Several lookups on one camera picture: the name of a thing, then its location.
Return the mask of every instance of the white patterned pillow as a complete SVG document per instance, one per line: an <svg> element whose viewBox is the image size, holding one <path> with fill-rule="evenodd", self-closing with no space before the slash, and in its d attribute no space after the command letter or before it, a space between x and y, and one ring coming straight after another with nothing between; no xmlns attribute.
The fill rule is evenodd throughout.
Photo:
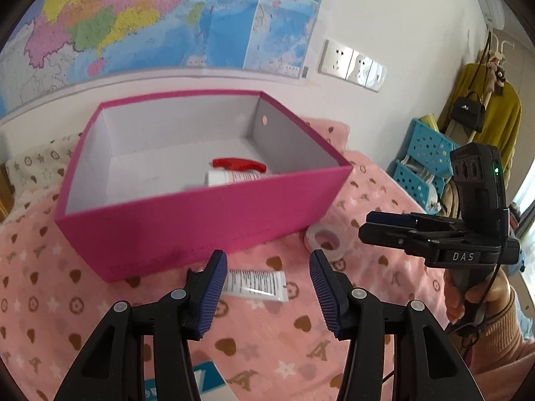
<svg viewBox="0 0 535 401"><path fill-rule="evenodd" d="M78 140L79 134L71 134L33 147L8 160L5 168L14 188L15 200L26 190L59 184Z"/></svg>

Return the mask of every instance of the open box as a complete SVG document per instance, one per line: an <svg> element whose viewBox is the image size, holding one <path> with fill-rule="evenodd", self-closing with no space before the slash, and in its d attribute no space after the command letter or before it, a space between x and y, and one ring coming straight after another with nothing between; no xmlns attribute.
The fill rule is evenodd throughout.
<svg viewBox="0 0 535 401"><path fill-rule="evenodd" d="M275 176L204 186L215 158ZM257 91L184 91L101 104L65 174L55 221L103 280L190 264L317 222L352 166Z"/></svg>

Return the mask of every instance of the small black purse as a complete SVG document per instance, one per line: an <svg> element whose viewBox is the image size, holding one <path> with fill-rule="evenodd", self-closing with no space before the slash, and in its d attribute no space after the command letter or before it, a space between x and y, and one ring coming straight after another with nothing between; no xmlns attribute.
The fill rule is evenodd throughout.
<svg viewBox="0 0 535 401"><path fill-rule="evenodd" d="M455 100L450 117L472 131L483 132L485 106L479 100L470 99L473 93L475 92L470 92L466 97Z"/></svg>

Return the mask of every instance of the black handle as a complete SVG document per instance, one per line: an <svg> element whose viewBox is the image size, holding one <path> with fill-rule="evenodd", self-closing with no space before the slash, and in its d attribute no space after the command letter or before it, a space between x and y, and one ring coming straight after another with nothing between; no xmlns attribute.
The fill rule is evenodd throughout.
<svg viewBox="0 0 535 401"><path fill-rule="evenodd" d="M451 277L454 285L459 289L462 296L464 296L469 289L485 282L493 271L493 268L451 270ZM478 309L477 303L470 303L465 300L464 316L454 324L453 330L462 337L474 335L476 332L475 328L485 319L486 307L486 303L483 303Z"/></svg>

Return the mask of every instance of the wall socket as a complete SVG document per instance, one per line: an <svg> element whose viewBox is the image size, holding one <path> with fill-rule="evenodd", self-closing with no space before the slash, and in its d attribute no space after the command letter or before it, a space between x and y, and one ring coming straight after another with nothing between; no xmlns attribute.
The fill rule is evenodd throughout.
<svg viewBox="0 0 535 401"><path fill-rule="evenodd" d="M333 40L325 41L319 72L379 91L387 74L386 67Z"/></svg>

